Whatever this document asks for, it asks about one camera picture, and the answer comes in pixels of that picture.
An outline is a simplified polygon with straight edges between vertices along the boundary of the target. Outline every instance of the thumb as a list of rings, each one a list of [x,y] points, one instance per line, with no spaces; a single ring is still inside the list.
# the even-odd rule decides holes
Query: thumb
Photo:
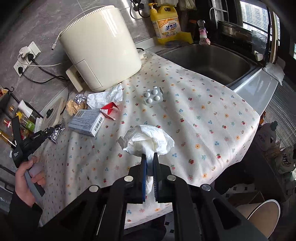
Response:
[[[20,164],[17,173],[19,176],[23,176],[27,169],[31,168],[33,166],[34,162],[33,160],[24,161]]]

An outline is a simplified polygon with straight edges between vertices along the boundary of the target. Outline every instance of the green label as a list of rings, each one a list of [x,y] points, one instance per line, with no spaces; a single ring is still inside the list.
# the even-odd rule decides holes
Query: green label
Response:
[[[29,130],[29,131],[32,131],[34,133],[34,130],[35,130],[35,125],[33,122],[31,121],[27,121],[26,123],[26,128]]]

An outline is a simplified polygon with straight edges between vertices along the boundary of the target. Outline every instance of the wall socket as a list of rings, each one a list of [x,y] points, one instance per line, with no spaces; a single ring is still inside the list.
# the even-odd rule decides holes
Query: wall socket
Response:
[[[41,53],[40,49],[37,47],[34,41],[30,43],[29,48],[30,48],[30,53],[34,55],[34,59]],[[13,66],[19,76],[22,75],[18,72],[19,67],[23,68],[23,72],[29,67],[28,65],[24,65],[22,63],[31,64],[32,60],[29,61],[28,57],[24,57],[24,58],[19,57],[19,61],[17,61]]]

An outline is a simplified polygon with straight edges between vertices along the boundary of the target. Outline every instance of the floral tablecloth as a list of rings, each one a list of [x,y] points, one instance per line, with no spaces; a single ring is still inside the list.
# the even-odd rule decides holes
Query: floral tablecloth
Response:
[[[147,106],[143,92],[161,86],[163,102]],[[159,156],[173,174],[200,186],[213,182],[229,165],[241,161],[253,140],[259,115],[229,88],[184,69],[154,53],[147,53],[141,70],[122,82],[121,111],[116,121],[105,119],[95,137],[68,128],[57,144],[41,149],[47,179],[43,223],[48,222],[92,184],[105,187],[128,174],[139,157],[122,151],[119,136],[135,125],[162,128],[175,147]],[[66,122],[71,117],[64,113]],[[172,211],[172,205],[155,202],[152,191],[143,204],[129,204],[125,228]]]

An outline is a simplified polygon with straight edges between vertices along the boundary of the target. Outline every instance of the black plug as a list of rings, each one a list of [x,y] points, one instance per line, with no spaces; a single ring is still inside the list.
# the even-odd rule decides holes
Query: black plug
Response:
[[[22,74],[23,73],[23,67],[18,67],[17,71],[19,72],[19,74]]]
[[[28,54],[28,60],[31,61],[32,59],[34,59],[34,55],[33,54]]]

